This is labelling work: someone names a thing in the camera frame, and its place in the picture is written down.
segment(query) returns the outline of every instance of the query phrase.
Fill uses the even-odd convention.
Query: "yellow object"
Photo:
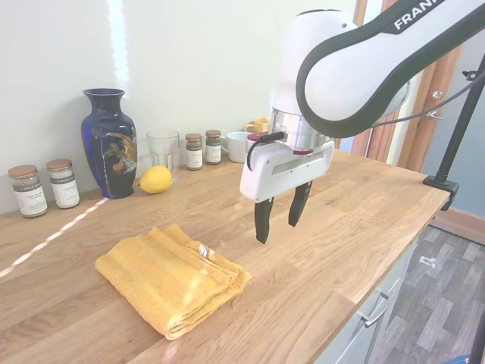
[[[147,169],[139,179],[139,186],[148,193],[164,192],[171,184],[172,173],[163,165]]]
[[[264,133],[269,131],[270,129],[270,118],[257,118],[256,121],[247,124],[244,127],[244,131],[248,131],[250,133]]]
[[[251,279],[177,225],[124,239],[95,266],[168,340],[191,331]]]

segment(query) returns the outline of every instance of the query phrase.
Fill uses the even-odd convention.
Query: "lemon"
[[[168,190],[172,184],[172,173],[163,165],[147,169],[139,180],[139,186],[148,193],[160,193]]]

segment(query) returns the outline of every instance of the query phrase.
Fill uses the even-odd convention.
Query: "vinyl floor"
[[[375,364],[442,364],[470,353],[485,310],[484,272],[485,247],[429,227],[412,256]]]

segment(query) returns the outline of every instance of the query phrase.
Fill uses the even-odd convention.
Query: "white mug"
[[[228,133],[224,139],[227,140],[227,149],[229,159],[235,163],[244,163],[246,161],[246,140],[248,139],[247,131],[233,131]]]

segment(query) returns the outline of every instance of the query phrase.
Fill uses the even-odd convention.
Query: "jar label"
[[[205,160],[209,163],[218,163],[221,161],[221,145],[205,146]]]
[[[202,149],[200,149],[200,147],[199,150],[187,150],[187,167],[202,167]]]
[[[22,215],[29,216],[39,214],[47,209],[44,190],[40,182],[32,186],[14,186],[14,193]]]
[[[74,180],[74,174],[72,174],[69,177],[63,177],[63,178],[52,178],[51,177],[51,184],[67,184],[69,182],[72,182]]]
[[[201,145],[198,145],[198,146],[186,146],[185,149],[191,151],[191,152],[194,152],[194,151],[197,151],[197,150],[202,150],[202,147]]]
[[[57,206],[71,207],[79,203],[79,193],[77,192],[77,185],[74,175],[66,178],[51,178],[51,183]]]

